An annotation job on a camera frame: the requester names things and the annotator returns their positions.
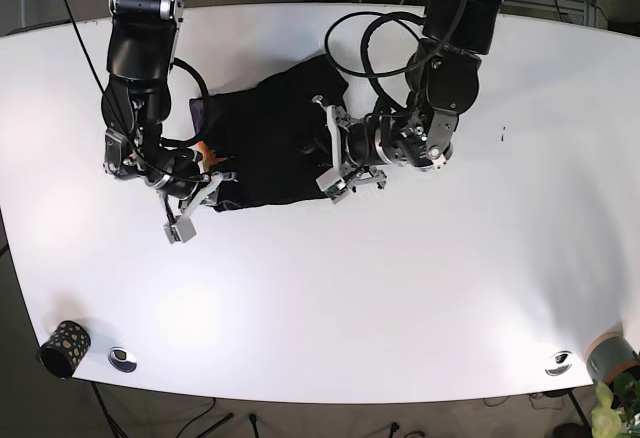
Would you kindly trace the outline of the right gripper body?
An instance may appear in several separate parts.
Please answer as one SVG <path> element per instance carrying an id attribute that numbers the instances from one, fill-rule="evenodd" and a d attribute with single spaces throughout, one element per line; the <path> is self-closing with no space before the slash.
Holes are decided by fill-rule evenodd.
<path id="1" fill-rule="evenodd" d="M 192 215 L 200 206 L 213 206 L 217 203 L 218 189 L 223 182 L 236 180 L 237 174 L 235 172 L 211 173 L 203 185 L 197 185 L 195 192 L 181 201 L 178 215 L 173 213 L 168 195 L 159 192 L 159 199 L 167 217 L 163 229 L 169 242 L 171 244 L 186 243 L 195 237 L 196 230 L 191 219 Z"/>

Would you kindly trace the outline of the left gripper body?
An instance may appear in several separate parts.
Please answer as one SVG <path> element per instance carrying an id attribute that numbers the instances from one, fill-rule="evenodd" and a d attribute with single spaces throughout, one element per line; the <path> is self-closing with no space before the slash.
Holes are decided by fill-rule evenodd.
<path id="1" fill-rule="evenodd" d="M 311 101 L 325 112 L 331 141 L 331 166 L 316 179 L 319 190 L 333 204 L 364 185 L 376 185 L 383 190 L 387 176 L 373 153 L 374 123 L 390 108 L 377 99 L 372 112 L 355 118 L 343 106 L 330 104 L 322 95 L 315 95 Z"/>

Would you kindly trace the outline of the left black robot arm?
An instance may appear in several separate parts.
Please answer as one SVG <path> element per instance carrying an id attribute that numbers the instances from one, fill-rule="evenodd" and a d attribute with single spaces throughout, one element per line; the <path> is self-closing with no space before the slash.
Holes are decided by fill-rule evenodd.
<path id="1" fill-rule="evenodd" d="M 316 182 L 332 202 L 365 184 L 384 188 L 385 165 L 411 165 L 421 171 L 442 168 L 453 152 L 459 118 L 479 94 L 479 67 L 487 55 L 504 0 L 427 0 L 421 16 L 375 13 L 360 42 L 365 78 L 374 89 L 374 109 L 352 117 L 317 95 L 331 138 L 331 166 Z M 369 45 L 375 31 L 395 22 L 421 26 L 417 48 L 407 64 L 375 72 Z"/>

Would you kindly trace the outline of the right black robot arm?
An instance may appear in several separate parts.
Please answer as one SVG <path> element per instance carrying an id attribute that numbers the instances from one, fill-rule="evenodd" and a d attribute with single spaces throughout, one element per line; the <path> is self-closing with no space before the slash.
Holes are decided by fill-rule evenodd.
<path id="1" fill-rule="evenodd" d="M 170 71 L 178 67 L 209 94 L 201 75 L 176 58 L 185 0 L 108 0 L 112 31 L 107 51 L 109 80 L 102 93 L 106 124 L 105 171 L 118 180 L 140 178 L 164 205 L 168 240 L 185 243 L 196 230 L 191 216 L 214 203 L 232 172 L 206 171 L 195 150 L 202 135 L 187 140 L 163 135 L 171 111 Z"/>

